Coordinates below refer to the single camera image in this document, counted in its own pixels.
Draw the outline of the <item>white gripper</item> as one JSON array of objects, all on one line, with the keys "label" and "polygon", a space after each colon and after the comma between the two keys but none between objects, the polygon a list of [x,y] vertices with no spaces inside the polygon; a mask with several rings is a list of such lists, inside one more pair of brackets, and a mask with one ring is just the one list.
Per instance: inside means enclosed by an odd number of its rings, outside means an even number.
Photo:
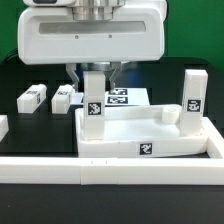
[{"label": "white gripper", "polygon": [[18,21],[18,54],[26,64],[110,62],[109,87],[123,61],[155,61],[165,50],[164,4],[30,4]]}]

